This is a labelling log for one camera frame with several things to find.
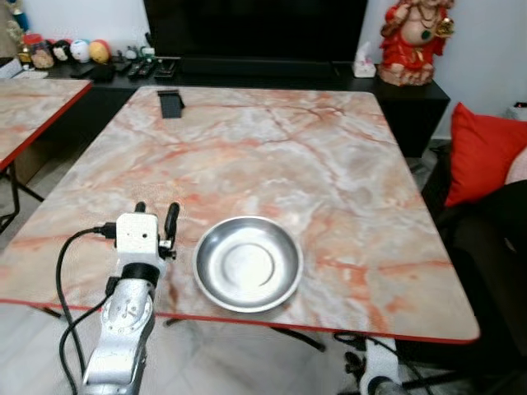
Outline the large steel plate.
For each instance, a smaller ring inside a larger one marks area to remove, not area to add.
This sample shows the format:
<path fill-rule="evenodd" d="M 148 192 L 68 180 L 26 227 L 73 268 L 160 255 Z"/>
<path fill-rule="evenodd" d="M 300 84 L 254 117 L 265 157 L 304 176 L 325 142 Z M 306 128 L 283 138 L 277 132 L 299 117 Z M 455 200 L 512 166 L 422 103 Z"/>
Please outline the large steel plate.
<path fill-rule="evenodd" d="M 261 216 L 236 216 L 211 226 L 192 261 L 204 296 L 244 314 L 271 311 L 289 300 L 305 270 L 304 253 L 292 234 Z"/>

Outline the black phone stand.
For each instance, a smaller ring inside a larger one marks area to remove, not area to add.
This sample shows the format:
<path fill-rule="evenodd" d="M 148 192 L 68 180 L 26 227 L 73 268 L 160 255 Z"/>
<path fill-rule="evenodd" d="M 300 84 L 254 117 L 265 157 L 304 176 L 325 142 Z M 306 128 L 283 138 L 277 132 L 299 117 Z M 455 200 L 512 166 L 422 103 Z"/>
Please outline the black phone stand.
<path fill-rule="evenodd" d="M 180 91 L 175 89 L 158 90 L 159 101 L 161 102 L 161 116 L 163 119 L 180 119 L 182 117 L 182 109 L 185 104 L 182 101 Z"/>

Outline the pale pink cushion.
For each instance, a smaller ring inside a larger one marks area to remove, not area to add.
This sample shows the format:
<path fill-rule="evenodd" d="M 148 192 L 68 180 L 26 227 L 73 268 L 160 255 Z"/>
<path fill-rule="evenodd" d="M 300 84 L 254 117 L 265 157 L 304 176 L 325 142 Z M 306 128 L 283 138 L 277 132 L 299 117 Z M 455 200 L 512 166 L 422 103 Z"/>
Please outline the pale pink cushion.
<path fill-rule="evenodd" d="M 514 184 L 527 180 L 527 150 L 524 148 L 511 163 L 511 168 L 506 174 L 505 184 Z"/>

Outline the black remote control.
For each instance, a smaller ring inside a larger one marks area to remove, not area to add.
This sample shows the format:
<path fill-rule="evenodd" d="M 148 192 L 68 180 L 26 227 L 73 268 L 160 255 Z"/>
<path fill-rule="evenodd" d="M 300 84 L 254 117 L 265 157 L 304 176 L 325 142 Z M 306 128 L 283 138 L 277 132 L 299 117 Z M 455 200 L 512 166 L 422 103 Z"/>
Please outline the black remote control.
<path fill-rule="evenodd" d="M 132 81 L 148 78 L 170 80 L 176 75 L 178 58 L 142 58 L 126 63 L 115 64 L 115 75 L 124 76 Z"/>

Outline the red cushion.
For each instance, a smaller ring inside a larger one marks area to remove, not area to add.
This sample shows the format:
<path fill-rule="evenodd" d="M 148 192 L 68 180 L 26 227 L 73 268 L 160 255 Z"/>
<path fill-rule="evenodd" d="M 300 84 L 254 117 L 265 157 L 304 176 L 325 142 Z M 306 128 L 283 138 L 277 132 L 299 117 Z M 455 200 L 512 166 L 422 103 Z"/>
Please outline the red cushion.
<path fill-rule="evenodd" d="M 527 146 L 527 122 L 472 113 L 455 106 L 451 121 L 451 185 L 445 207 L 474 202 L 503 187 Z"/>

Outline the black sofa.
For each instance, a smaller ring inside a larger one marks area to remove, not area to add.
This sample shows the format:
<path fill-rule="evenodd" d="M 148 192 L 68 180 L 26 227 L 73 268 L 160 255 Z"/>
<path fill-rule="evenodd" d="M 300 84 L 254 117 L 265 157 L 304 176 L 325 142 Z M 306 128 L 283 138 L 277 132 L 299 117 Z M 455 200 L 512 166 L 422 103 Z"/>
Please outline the black sofa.
<path fill-rule="evenodd" d="M 448 207 L 451 146 L 429 148 L 429 153 L 436 165 L 421 195 L 451 253 L 477 317 L 479 336 L 470 345 L 434 346 L 427 355 L 474 374 L 523 374 L 527 368 L 527 182 L 502 185 L 477 201 Z"/>

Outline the orange round figurine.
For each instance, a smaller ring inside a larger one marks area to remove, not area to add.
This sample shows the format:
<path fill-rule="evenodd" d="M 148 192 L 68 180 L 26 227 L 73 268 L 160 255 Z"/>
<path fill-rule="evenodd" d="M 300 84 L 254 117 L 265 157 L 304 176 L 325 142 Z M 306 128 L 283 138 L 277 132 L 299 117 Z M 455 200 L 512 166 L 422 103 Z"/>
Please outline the orange round figurine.
<path fill-rule="evenodd" d="M 106 64 L 110 62 L 110 47 L 108 42 L 95 39 L 89 43 L 89 57 L 93 63 Z"/>

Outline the white round figurine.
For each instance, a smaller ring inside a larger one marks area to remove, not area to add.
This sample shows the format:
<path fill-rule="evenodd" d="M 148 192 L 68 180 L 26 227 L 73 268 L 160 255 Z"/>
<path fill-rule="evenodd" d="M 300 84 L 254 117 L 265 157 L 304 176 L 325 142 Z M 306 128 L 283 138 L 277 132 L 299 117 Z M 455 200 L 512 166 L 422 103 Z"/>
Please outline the white round figurine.
<path fill-rule="evenodd" d="M 69 53 L 76 63 L 89 63 L 91 60 L 90 42 L 86 39 L 76 39 L 69 45 Z"/>

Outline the black round figurine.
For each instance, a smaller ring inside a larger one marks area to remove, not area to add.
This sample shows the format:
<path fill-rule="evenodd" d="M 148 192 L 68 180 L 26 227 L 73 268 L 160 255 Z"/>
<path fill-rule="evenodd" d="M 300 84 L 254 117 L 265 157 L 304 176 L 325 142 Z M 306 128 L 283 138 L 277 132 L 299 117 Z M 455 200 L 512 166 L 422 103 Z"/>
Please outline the black round figurine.
<path fill-rule="evenodd" d="M 52 52 L 57 64 L 71 63 L 74 61 L 68 39 L 57 39 L 50 41 L 50 52 Z"/>

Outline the black television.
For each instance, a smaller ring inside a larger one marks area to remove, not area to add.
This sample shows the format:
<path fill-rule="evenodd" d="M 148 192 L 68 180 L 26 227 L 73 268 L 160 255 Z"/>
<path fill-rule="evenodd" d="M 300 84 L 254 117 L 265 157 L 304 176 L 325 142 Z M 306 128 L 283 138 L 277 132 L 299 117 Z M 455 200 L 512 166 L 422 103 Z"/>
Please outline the black television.
<path fill-rule="evenodd" d="M 369 0 L 143 0 L 170 57 L 350 61 Z"/>

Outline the small white holder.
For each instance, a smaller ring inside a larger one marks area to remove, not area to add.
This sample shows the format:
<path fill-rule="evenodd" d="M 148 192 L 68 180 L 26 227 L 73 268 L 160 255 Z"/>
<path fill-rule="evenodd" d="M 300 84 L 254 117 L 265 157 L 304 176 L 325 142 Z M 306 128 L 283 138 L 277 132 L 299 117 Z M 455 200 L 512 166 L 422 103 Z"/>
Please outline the small white holder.
<path fill-rule="evenodd" d="M 373 63 L 372 45 L 369 41 L 362 42 L 358 46 L 352 64 L 354 78 L 373 78 L 376 75 L 376 65 Z"/>

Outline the red deity statue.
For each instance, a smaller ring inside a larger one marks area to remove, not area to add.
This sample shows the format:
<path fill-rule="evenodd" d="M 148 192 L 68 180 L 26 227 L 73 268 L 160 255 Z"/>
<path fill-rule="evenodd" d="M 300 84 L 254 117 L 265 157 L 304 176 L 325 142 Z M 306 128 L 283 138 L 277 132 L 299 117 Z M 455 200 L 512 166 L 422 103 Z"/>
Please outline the red deity statue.
<path fill-rule="evenodd" d="M 434 57 L 443 55 L 455 23 L 448 11 L 455 0 L 398 0 L 385 12 L 381 27 L 380 79 L 393 86 L 433 82 Z"/>

